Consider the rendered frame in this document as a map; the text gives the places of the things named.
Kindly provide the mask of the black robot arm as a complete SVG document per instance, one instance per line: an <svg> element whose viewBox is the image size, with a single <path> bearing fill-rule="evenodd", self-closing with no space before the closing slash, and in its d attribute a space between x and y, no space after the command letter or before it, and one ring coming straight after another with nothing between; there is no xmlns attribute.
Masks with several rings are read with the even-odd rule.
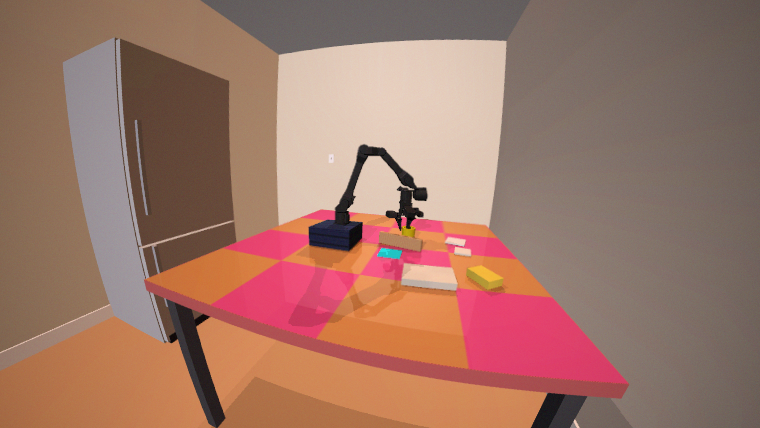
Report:
<svg viewBox="0 0 760 428"><path fill-rule="evenodd" d="M386 151L383 147L373 147L368 146L366 144L361 144L358 146L357 149L357 156L356 156L356 163L354 166L354 169L352 171L352 174L350 176L347 188L345 192L343 193L341 199L339 200L339 204L334 208L334 219L335 222L333 224L341 224L346 225L350 223L350 214L349 211L346 211L351 205L353 205L353 201L356 196L353 196L354 189L358 180L358 177L360 175L362 166L364 165L365 161L367 160L368 156L380 156L386 164L388 164L392 170L396 173L398 179L400 180L401 184L404 186L408 186L414 190L408 190L408 188L400 186L397 188L398 191L401 191L400 194L400 200L403 201L412 201L412 191L413 191L413 198L415 198L415 201L427 201L428 195L426 187L417 187L414 183L414 178L411 174L409 174L407 171L405 171L402 167L400 167L396 161L389 155L389 153ZM419 214L419 208L413 207L413 204L410 203L410 205L406 205L404 203L401 207L401 213L404 213L406 218L414 218L415 215Z"/></svg>

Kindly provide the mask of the yellow rectangular block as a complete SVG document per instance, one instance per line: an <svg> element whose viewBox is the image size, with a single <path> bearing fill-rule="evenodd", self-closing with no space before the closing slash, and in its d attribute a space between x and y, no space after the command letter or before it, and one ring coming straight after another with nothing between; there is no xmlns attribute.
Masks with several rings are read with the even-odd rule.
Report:
<svg viewBox="0 0 760 428"><path fill-rule="evenodd" d="M489 271L482 265L467 268L466 275L487 290L502 286L503 283L503 277L495 274L493 271Z"/></svg>

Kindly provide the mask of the beige flat rectangular block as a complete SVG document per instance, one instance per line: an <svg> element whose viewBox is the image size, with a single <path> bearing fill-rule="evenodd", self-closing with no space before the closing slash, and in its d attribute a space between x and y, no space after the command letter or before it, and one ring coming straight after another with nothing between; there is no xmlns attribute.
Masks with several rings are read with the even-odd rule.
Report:
<svg viewBox="0 0 760 428"><path fill-rule="evenodd" d="M453 267L404 263L401 285L455 291L458 282Z"/></svg>

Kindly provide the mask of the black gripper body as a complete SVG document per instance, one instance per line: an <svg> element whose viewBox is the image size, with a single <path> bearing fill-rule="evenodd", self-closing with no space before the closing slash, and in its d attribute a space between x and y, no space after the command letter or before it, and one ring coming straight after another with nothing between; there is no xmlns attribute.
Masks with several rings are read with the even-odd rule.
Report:
<svg viewBox="0 0 760 428"><path fill-rule="evenodd" d="M388 211L386 211L386 216L388 218L401 218L401 216L405 216L404 213L400 212L402 205L404 203L406 203L406 205L410 205L410 203L413 204L412 201L403 201L403 200L400 200L399 203L400 203L400 209L398 210L399 212L395 212L394 210L388 210ZM419 210L419 214L415 215L415 216L418 216L419 218L420 217L424 217L424 213Z"/></svg>

